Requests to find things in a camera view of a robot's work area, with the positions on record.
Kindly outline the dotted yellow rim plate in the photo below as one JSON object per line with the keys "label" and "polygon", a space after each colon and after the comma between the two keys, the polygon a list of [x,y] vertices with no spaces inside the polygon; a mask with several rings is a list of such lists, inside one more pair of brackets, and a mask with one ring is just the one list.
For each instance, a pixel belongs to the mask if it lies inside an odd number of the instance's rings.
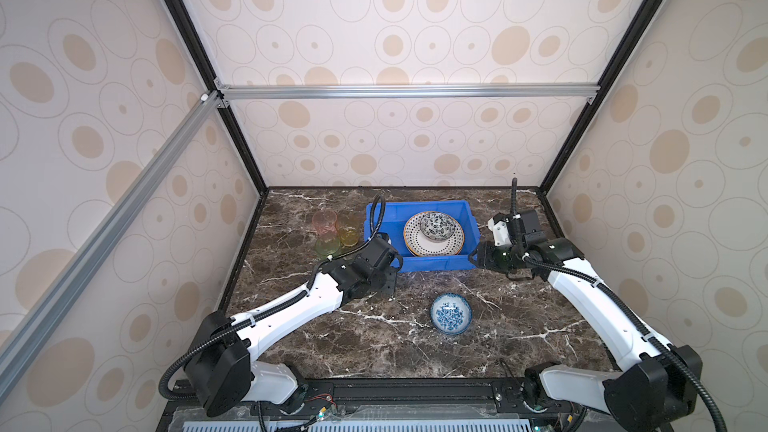
{"label": "dotted yellow rim plate", "polygon": [[458,228],[456,234],[451,239],[444,242],[432,242],[419,230],[419,219],[424,213],[415,214],[404,225],[404,242],[411,254],[417,257],[458,255],[465,243],[464,230],[459,222],[454,218]]}

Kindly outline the green floral ceramic bowl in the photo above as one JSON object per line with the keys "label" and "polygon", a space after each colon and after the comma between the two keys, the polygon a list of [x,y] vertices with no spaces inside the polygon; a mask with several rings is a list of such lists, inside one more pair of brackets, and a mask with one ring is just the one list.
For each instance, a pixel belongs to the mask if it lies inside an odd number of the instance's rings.
{"label": "green floral ceramic bowl", "polygon": [[438,211],[425,212],[419,219],[420,232],[432,242],[451,239],[456,234],[457,228],[457,222],[453,217]]}

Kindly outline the blue floral ceramic bowl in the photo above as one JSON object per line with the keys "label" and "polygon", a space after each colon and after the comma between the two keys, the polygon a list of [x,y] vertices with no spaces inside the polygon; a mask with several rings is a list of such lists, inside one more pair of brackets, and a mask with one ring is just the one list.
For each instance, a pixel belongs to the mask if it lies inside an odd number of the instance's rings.
{"label": "blue floral ceramic bowl", "polygon": [[461,295],[446,293],[438,296],[430,307],[430,319],[436,329],[455,336],[466,332],[473,319],[468,301]]}

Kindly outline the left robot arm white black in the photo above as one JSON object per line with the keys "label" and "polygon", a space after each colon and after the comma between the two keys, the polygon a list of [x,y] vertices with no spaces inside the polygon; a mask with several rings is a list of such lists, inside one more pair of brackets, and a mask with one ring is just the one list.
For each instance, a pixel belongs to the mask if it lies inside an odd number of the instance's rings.
{"label": "left robot arm white black", "polygon": [[264,363],[260,357],[306,323],[351,301],[393,296],[404,259],[381,230],[385,211],[385,200],[376,196],[370,237],[348,252],[327,256],[293,291],[231,317],[221,311],[209,314],[187,352],[162,374],[159,394],[168,401],[195,399],[209,417],[242,402],[299,411],[309,389],[305,379],[286,364]]}

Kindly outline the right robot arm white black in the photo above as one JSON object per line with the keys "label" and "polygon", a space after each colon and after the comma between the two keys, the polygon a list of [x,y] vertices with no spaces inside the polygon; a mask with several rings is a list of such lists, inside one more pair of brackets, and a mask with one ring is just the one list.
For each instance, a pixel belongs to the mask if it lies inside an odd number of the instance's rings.
{"label": "right robot arm white black", "polygon": [[689,346],[675,346],[639,317],[566,238],[550,240],[533,210],[512,205],[488,222],[490,241],[477,245],[473,265],[511,276],[530,271],[559,291],[599,335],[616,362],[613,373],[545,362],[526,370],[521,400],[532,413],[558,402],[604,413],[626,431],[660,431],[691,415],[698,402],[717,431],[727,428],[702,383],[703,361]]}

